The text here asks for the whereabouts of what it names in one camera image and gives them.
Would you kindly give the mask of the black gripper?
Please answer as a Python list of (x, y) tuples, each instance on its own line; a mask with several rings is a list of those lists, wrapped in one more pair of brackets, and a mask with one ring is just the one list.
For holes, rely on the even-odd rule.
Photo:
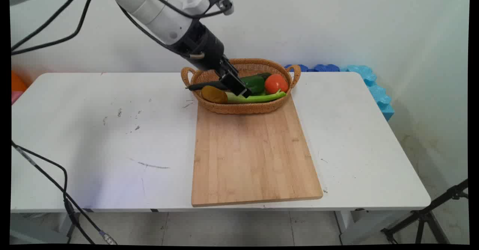
[(199, 20), (170, 32), (170, 48), (200, 70), (221, 73), (220, 83), (234, 95), (248, 98), (250, 89), (238, 78), (237, 69), (224, 55), (223, 43)]

